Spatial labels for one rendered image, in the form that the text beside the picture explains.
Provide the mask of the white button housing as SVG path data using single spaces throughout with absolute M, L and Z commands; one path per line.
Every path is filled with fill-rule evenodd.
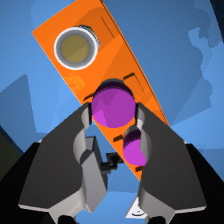
M 93 145 L 93 146 L 92 146 Z M 118 152 L 106 153 L 107 161 L 103 162 L 96 136 L 86 137 L 86 150 L 80 157 L 86 183 L 86 206 L 84 210 L 93 213 L 107 194 L 110 170 L 117 170 L 118 164 L 124 163 Z M 113 164 L 113 165 L 112 165 Z

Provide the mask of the orange tube rack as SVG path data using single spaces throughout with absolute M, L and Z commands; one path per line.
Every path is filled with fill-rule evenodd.
M 93 94 L 101 82 L 109 78 L 117 78 L 123 80 L 132 90 L 135 102 L 141 102 L 169 126 L 135 55 L 107 7 L 104 6 L 102 0 L 76 0 L 45 21 L 32 34 L 82 105 L 92 101 Z M 63 30 L 76 25 L 90 26 L 100 41 L 94 61 L 82 70 L 63 67 L 54 55 L 54 43 L 58 35 Z M 124 133 L 134 124 L 134 118 L 123 127 L 107 128 L 92 117 L 123 160 Z M 134 166 L 124 161 L 140 180 L 143 166 Z

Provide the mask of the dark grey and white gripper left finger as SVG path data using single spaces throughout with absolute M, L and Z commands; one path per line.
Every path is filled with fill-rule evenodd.
M 34 142 L 0 181 L 0 224 L 58 224 L 86 206 L 80 157 L 92 125 L 85 102 L 39 142 Z

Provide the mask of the blue flat work mat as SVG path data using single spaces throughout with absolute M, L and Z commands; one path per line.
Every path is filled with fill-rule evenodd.
M 82 104 L 34 35 L 76 0 L 0 0 L 0 125 L 25 152 Z M 224 182 L 224 43 L 210 0 L 102 0 L 143 70 L 171 129 Z M 80 224 L 145 224 L 125 218 L 140 180 L 125 163 Z

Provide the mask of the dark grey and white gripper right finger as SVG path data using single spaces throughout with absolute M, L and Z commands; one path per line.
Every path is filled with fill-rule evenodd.
M 224 182 L 195 146 L 141 102 L 135 104 L 135 125 L 147 161 L 138 206 L 148 220 L 162 216 L 166 224 L 224 224 Z

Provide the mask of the purple round cap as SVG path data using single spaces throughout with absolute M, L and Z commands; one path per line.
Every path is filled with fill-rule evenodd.
M 146 159 L 139 149 L 141 131 L 131 131 L 123 139 L 123 157 L 131 165 L 144 166 Z
M 135 116 L 135 97 L 125 84 L 116 81 L 100 85 L 94 92 L 91 107 L 92 117 L 107 128 L 120 128 Z

